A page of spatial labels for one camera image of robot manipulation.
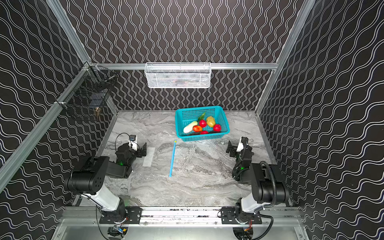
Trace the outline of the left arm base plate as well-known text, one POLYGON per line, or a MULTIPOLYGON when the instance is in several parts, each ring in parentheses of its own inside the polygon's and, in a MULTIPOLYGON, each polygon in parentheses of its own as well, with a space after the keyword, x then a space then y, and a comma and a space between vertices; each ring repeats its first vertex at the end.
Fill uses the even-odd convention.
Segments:
POLYGON ((139 224, 143 209, 140 207, 126 207, 125 210, 113 212, 101 211, 99 224, 139 224))

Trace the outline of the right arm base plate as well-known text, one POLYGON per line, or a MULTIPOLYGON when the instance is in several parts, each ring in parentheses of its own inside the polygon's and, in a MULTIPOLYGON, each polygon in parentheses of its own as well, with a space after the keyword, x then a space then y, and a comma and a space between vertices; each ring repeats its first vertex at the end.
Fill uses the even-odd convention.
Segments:
POLYGON ((245 213, 237 207, 222 207, 218 213, 223 225, 260 225, 262 219, 256 214, 245 213))

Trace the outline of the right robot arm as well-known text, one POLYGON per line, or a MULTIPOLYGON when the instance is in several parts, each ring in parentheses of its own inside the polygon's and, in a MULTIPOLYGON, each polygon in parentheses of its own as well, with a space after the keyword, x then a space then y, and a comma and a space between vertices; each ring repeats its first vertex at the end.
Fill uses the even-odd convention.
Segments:
POLYGON ((226 153, 236 161, 232 170, 233 180, 251 186, 251 193, 240 198, 234 207, 222 208, 223 224, 260 224, 261 211, 289 203, 289 191, 278 166, 265 161, 253 163, 254 153, 248 145, 248 138, 242 138, 237 146, 228 142, 226 153))

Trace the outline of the dark red apple toy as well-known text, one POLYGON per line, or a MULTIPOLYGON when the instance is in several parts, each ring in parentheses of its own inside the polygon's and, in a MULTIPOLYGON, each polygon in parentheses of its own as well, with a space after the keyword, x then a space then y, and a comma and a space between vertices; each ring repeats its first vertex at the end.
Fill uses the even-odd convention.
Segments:
POLYGON ((201 128, 205 128, 207 126, 207 122, 205 120, 201 120, 201 121, 199 121, 199 126, 201 128))

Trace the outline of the clear zip top bag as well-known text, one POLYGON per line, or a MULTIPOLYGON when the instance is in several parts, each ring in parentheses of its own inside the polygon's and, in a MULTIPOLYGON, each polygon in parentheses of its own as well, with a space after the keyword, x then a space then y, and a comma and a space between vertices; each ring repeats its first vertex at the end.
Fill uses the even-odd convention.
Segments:
POLYGON ((203 168, 209 158, 210 156, 197 144, 182 141, 167 142, 154 148, 152 161, 142 166, 142 173, 160 177, 183 176, 197 167, 203 168))

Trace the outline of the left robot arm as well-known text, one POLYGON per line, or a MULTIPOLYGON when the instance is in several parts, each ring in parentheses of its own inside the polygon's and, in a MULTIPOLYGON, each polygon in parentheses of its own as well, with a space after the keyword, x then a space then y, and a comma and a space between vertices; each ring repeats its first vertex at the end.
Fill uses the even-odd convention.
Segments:
POLYGON ((139 224, 140 207, 127 207, 122 198, 113 194, 104 184, 105 177, 128 179, 133 172, 133 162, 147 155, 147 145, 141 148, 128 142, 116 149, 116 161, 107 156, 81 159, 65 180, 65 189, 90 199, 101 213, 101 224, 139 224))

